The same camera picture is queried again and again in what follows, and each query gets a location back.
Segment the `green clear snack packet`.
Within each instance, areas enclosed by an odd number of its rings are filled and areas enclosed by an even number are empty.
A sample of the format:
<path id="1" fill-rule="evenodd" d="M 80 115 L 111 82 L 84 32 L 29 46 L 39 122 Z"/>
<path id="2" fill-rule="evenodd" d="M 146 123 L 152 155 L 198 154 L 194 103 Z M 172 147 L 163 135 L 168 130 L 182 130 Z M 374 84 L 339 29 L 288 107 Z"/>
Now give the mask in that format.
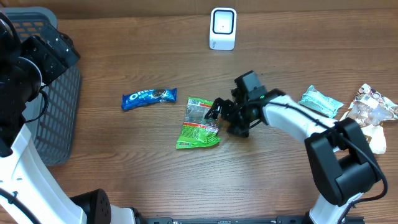
<path id="1" fill-rule="evenodd" d="M 188 97 L 182 130 L 177 139 L 176 149 L 211 147 L 220 142 L 219 127 L 215 120 L 205 119 L 213 102 Z"/>

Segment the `mint green wipes packet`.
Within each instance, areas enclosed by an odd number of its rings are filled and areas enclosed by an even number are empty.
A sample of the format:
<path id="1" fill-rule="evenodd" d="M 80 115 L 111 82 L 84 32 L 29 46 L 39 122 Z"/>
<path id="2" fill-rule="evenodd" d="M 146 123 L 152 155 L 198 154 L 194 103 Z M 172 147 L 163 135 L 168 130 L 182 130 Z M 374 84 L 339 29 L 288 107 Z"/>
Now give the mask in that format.
<path id="1" fill-rule="evenodd" d="M 298 103 L 329 118 L 334 118 L 344 106 L 342 102 L 323 95 L 313 85 L 309 86 Z"/>

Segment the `blue Oreo cookie packet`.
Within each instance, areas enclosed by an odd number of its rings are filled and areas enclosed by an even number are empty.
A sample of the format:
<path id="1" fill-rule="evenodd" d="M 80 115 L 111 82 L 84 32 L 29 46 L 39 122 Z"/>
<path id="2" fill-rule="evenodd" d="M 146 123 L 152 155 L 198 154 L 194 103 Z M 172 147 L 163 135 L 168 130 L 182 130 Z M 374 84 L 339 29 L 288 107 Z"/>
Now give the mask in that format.
<path id="1" fill-rule="evenodd" d="M 132 110 L 141 106 L 154 103 L 175 102 L 177 100 L 177 88 L 142 90 L 122 97 L 122 110 Z"/>

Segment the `beige nut snack pouch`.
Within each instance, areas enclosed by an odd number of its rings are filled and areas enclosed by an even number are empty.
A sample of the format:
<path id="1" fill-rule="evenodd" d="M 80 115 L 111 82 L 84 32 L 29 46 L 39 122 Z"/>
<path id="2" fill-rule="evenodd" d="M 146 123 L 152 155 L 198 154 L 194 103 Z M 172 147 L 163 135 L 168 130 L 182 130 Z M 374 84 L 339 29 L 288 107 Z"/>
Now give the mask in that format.
<path id="1" fill-rule="evenodd" d="M 382 124 L 397 120 L 397 104 L 365 83 L 340 120 L 345 118 L 359 124 L 374 154 L 384 154 L 387 144 Z"/>

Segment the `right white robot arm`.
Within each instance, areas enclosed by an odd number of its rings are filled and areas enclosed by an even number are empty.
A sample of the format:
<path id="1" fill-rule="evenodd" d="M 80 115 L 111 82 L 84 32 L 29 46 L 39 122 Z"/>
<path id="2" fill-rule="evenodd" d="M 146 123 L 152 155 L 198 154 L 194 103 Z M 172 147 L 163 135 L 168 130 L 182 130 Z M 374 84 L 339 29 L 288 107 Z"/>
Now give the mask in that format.
<path id="1" fill-rule="evenodd" d="M 260 123 L 284 131 L 305 145 L 316 204 L 299 223 L 364 223 L 350 217 L 355 205 L 383 198 L 388 190 L 383 174 L 359 124 L 316 114 L 279 89 L 266 90 L 254 71 L 235 79 L 232 100 L 217 98 L 205 115 L 229 122 L 228 132 L 248 137 Z"/>

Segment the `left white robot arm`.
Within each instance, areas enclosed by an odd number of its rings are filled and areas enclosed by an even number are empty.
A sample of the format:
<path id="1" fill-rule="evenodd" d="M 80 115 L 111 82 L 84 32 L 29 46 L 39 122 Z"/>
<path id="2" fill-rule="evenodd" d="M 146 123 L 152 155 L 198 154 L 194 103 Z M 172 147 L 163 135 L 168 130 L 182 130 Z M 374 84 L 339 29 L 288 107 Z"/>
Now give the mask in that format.
<path id="1" fill-rule="evenodd" d="M 138 223 L 136 210 L 110 204 L 103 189 L 68 197 L 42 162 L 22 114 L 79 59 L 69 36 L 53 25 L 21 41 L 1 14 L 1 206 L 18 223 Z"/>

